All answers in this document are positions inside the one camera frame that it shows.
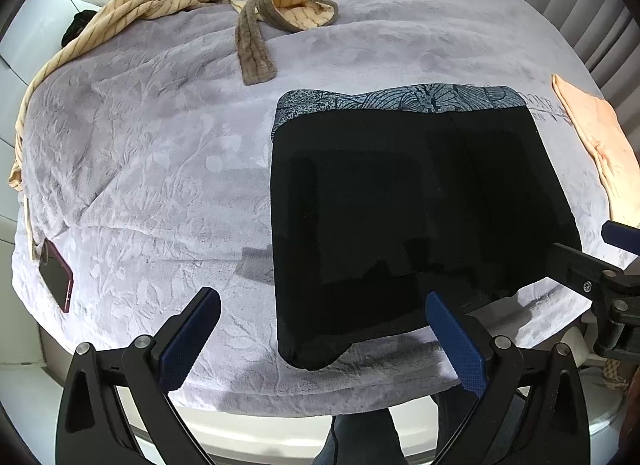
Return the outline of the black pants with patterned trim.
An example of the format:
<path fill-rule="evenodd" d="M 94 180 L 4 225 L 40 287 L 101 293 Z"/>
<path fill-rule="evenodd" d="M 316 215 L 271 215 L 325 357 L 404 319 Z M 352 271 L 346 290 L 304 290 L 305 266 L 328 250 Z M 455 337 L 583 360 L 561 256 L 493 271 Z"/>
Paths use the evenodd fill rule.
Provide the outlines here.
<path fill-rule="evenodd" d="M 436 293 L 474 311 L 580 247 L 534 118 L 508 87 L 293 90 L 272 129 L 278 350 L 316 371 L 426 325 Z"/>

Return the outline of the peach folded cloth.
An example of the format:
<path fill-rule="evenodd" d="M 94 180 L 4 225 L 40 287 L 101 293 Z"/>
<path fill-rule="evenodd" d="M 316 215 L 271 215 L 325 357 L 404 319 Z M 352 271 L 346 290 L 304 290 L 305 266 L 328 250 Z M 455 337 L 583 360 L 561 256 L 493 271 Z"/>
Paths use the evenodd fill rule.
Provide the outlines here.
<path fill-rule="evenodd" d="M 610 219 L 639 226 L 639 163 L 608 101 L 580 90 L 557 74 L 551 87 L 596 165 L 608 196 Z"/>

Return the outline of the person's jeans leg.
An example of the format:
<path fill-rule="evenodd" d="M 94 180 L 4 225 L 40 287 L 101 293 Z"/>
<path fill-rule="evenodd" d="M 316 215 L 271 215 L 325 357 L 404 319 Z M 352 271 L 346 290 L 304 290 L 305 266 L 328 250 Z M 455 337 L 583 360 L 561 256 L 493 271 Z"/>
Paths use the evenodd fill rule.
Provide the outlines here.
<path fill-rule="evenodd" d="M 436 393 L 439 452 L 457 431 L 476 402 L 476 396 L 461 386 Z M 336 415 L 321 452 L 312 465 L 407 464 L 389 409 Z"/>

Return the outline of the red smartphone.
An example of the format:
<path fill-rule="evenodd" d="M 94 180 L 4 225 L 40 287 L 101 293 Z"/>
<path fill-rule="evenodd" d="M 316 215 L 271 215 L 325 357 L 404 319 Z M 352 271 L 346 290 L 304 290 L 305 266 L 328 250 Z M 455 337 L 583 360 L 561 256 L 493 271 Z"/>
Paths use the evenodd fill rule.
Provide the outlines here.
<path fill-rule="evenodd" d="M 39 273 L 48 291 L 63 313 L 70 311 L 74 277 L 70 266 L 61 256 L 58 248 L 45 240 L 42 244 Z"/>

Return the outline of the grey padded headboard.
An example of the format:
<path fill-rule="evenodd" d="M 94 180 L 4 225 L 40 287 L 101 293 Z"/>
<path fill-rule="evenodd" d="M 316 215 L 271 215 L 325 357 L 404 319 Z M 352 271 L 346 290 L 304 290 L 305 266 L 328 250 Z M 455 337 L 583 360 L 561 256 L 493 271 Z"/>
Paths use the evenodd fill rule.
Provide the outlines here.
<path fill-rule="evenodd" d="M 639 116 L 639 23 L 623 0 L 525 0 L 574 48 L 621 121 Z"/>

